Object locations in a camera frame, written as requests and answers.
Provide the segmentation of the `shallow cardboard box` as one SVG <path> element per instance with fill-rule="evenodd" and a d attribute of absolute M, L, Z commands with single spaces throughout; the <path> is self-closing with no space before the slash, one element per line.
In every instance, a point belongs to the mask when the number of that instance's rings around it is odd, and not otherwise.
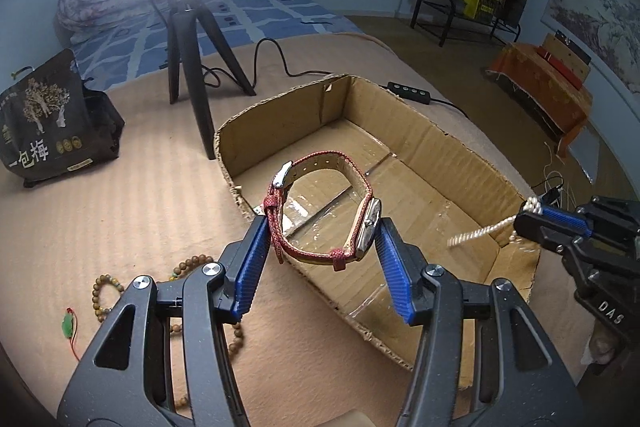
<path fill-rule="evenodd" d="M 510 280 L 525 301 L 540 248 L 510 242 L 511 228 L 454 248 L 451 236 L 514 215 L 526 196 L 485 160 L 373 82 L 333 77 L 292 89 L 243 110 L 218 130 L 219 165 L 242 213 L 253 218 L 277 171 L 320 150 L 345 153 L 363 172 L 382 215 L 405 242 L 418 246 L 459 280 Z M 362 196 L 336 171 L 295 181 L 283 205 L 283 235 L 294 247 L 324 253 L 342 246 Z M 393 310 L 374 246 L 345 271 L 285 258 L 364 340 L 411 369 L 420 329 Z"/>

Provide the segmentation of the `orange cloth covered table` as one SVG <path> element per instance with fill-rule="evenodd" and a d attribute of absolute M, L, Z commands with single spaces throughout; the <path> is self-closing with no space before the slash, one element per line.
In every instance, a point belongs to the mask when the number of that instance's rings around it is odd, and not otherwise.
<path fill-rule="evenodd" d="M 510 42 L 487 72 L 508 78 L 544 112 L 560 132 L 556 155 L 565 158 L 568 147 L 585 128 L 592 109 L 589 91 L 585 87 L 577 89 L 565 77 L 570 70 L 540 46 Z"/>

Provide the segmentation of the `wooden box with red book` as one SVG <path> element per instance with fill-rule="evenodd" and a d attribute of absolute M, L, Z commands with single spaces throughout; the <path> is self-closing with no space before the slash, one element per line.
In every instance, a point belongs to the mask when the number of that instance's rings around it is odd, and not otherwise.
<path fill-rule="evenodd" d="M 576 90 L 582 89 L 591 57 L 561 31 L 548 34 L 536 49 L 539 56 L 559 72 Z"/>

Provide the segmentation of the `yellow box on rack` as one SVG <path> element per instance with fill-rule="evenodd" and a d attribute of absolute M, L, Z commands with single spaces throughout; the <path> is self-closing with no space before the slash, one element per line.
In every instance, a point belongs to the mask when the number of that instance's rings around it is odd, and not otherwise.
<path fill-rule="evenodd" d="M 463 15 L 470 20 L 490 23 L 500 9 L 500 0 L 462 0 Z"/>

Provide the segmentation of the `black printed gift bag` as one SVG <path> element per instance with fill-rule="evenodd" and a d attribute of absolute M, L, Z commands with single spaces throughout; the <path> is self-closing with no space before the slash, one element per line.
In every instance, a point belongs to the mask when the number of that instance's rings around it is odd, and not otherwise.
<path fill-rule="evenodd" d="M 119 158 L 125 121 L 65 49 L 1 93 L 1 162 L 24 187 Z"/>

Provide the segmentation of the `black tripod stand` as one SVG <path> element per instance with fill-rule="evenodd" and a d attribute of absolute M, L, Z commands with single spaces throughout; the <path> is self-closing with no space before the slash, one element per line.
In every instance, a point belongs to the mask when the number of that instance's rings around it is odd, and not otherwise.
<path fill-rule="evenodd" d="M 169 102 L 174 104 L 179 98 L 179 77 L 186 80 L 190 102 L 206 156 L 215 158 L 215 127 L 210 111 L 205 72 L 198 28 L 203 28 L 210 43 L 228 67 L 232 80 L 247 96 L 256 94 L 231 46 L 222 33 L 213 12 L 203 0 L 167 0 L 168 14 L 165 18 L 167 28 L 167 74 Z"/>

